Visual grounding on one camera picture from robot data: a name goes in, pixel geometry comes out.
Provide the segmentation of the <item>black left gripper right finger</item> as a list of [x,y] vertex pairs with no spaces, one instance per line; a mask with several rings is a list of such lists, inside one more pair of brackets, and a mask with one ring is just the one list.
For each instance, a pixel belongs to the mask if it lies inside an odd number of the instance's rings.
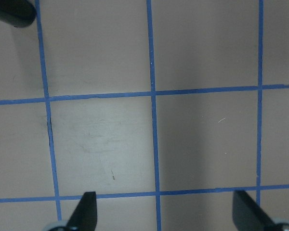
[[268,231],[276,224],[246,191],[234,191],[232,220],[238,231]]

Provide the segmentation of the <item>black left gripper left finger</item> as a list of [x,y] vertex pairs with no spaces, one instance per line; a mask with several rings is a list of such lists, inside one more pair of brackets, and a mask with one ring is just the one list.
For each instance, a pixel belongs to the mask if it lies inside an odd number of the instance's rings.
[[97,226],[96,192],[85,192],[70,216],[68,231],[94,231]]

